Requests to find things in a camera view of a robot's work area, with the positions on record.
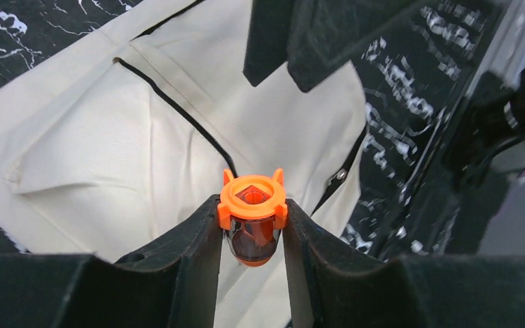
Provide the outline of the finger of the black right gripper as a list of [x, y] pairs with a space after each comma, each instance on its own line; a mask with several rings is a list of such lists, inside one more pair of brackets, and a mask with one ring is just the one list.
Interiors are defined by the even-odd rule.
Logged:
[[243, 74], [254, 87], [282, 64], [309, 92], [428, 1], [254, 1]]

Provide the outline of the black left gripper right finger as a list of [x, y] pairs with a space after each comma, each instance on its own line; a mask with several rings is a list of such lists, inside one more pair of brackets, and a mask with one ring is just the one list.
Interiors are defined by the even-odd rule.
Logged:
[[380, 262], [286, 205], [294, 327], [525, 327], [525, 256]]

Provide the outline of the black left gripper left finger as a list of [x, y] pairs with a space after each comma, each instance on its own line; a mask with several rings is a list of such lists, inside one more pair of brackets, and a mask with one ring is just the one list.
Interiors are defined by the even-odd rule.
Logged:
[[112, 264], [92, 254], [0, 254], [0, 327], [212, 327], [219, 197]]

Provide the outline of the small orange toy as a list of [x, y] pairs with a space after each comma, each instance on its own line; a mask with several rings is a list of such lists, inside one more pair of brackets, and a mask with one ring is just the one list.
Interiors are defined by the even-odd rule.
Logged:
[[234, 177], [223, 172], [217, 220], [232, 255], [248, 267], [260, 267], [276, 252], [281, 231], [288, 222], [284, 172], [271, 177]]

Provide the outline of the beige student backpack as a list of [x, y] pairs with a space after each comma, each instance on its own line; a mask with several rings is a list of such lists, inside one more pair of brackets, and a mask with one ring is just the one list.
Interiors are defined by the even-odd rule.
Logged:
[[[220, 203], [225, 169], [282, 169], [286, 202], [340, 237], [360, 196], [364, 85], [348, 63], [309, 92], [286, 64], [252, 86], [252, 4], [146, 1], [0, 90], [0, 227], [26, 255], [114, 264]], [[212, 327], [294, 327], [284, 229], [258, 267], [220, 230]]]

